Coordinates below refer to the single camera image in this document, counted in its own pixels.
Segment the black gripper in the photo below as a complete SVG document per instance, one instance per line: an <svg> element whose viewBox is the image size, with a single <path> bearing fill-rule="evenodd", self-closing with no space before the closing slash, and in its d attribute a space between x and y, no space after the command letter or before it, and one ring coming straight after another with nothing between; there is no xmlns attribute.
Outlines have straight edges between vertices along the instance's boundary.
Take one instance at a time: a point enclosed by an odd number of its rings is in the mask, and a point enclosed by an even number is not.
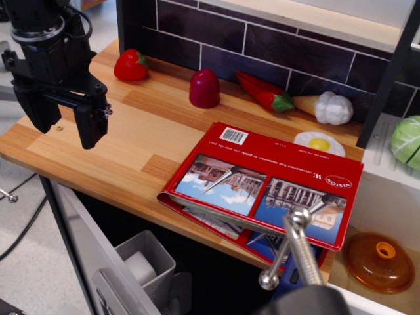
<svg viewBox="0 0 420 315"><path fill-rule="evenodd" d="M106 86L89 71L95 53L89 45L91 30L82 24L53 24L33 28L13 26L12 38L24 58L6 52L13 89L33 126L47 133L61 119L60 105L73 109L84 149L94 148L108 132L112 109Z"/></svg>

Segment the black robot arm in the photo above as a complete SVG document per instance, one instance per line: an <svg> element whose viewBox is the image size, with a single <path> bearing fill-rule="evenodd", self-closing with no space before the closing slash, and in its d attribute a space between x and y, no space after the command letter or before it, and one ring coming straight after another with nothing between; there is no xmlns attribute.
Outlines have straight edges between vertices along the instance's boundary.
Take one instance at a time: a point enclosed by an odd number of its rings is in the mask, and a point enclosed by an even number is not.
<svg viewBox="0 0 420 315"><path fill-rule="evenodd" d="M89 71L95 52L89 18L69 1L5 1L11 37L24 58L5 50L17 101L42 133L61 119L60 106L73 110L81 145L94 148L108 132L112 113L107 87Z"/></svg>

